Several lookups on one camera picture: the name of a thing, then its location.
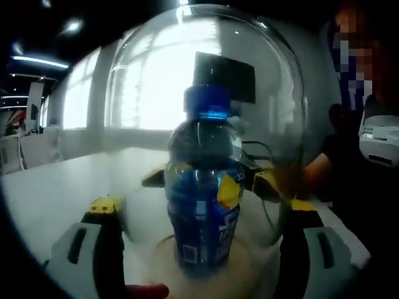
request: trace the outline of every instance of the ceiling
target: ceiling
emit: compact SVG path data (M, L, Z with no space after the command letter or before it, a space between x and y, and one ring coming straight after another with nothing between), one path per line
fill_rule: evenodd
M275 1L267 5L265 1L259 0L189 2L230 5L251 14L294 22L310 31L319 30L337 8L336 4L314 1L308 4ZM72 68L44 67L42 64L12 60L12 55L18 55L13 45L17 44L23 55L73 66L97 47L120 38L123 32L163 11L178 7L179 0L146 0L138 4L135 1L119 0L13 0L6 5L9 6L5 10L8 13L2 20L4 27L1 32L6 33L5 44L9 47L1 49L0 96L27 95L31 82L37 81L45 83L43 96L46 97ZM83 21L81 30L75 34L62 34L72 18ZM2 98L0 108L14 106L16 101L18 105L26 105L26 100Z

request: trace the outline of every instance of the window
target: window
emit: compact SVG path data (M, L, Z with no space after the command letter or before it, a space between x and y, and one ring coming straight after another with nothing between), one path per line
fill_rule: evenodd
M69 77L64 103L64 129L87 127L90 86L99 53L100 48L86 56L74 67Z
M42 106L40 107L40 126L42 128L47 127L47 122L48 122L47 121L47 111L49 108L49 100L50 100L50 97L47 97L44 100L44 103L42 104Z
M110 124L144 130L174 130L186 117L183 96L193 84L195 53L221 55L211 19L167 27L154 39L142 37L129 51L110 103Z

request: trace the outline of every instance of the white table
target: white table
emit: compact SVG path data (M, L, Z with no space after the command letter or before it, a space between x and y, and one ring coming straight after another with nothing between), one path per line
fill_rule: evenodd
M107 194L126 197L122 210L124 226L127 228L124 235L125 281L148 283L154 282L149 273L154 249L173 233L173 229L166 211L164 190L143 188L141 180L167 161L166 151L129 148L9 174L2 177L2 183L11 217L28 249L39 262L50 257L52 244L71 224L81 220L92 201ZM279 204L267 202L266 208L273 223L276 223ZM341 230L339 234L344 231L348 236L348 230L330 210L323 206L320 209L324 223L330 221L330 226ZM278 244L271 246L271 239L275 235L266 220L261 200L247 191L241 202L235 236L245 244L251 255L251 267L243 272L250 271L253 265L258 271L265 267L268 269L262 276L258 292L260 298L267 298L265 295L272 293L277 280ZM349 242L349 247L355 249L352 255L358 255L358 243L353 245L353 242ZM360 260L354 258L354 264L361 265L365 257L362 256Z

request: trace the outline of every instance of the glass dome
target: glass dome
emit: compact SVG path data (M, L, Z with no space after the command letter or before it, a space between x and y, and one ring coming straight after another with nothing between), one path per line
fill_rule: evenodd
M165 190L140 183L168 162L171 132L186 120L185 90L202 84L229 90L228 121L243 140L242 162L248 169L265 170L277 192L267 193L262 202L244 191L228 267L209 279L193 280L173 255ZM286 208L279 199L289 196L284 186L301 166L305 123L299 64L282 36L264 19L225 6L165 12L120 43L105 111L105 149L125 148L110 163L110 179L112 192L127 197L126 283L165 283L173 298L239 298L264 280L263 294L271 294ZM118 165L129 159L120 175ZM265 267L268 274L262 272Z

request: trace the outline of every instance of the white device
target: white device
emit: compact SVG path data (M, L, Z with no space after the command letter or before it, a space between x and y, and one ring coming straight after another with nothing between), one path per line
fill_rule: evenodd
M399 166L399 109L383 107L372 97L366 101L359 129L359 147L371 162Z

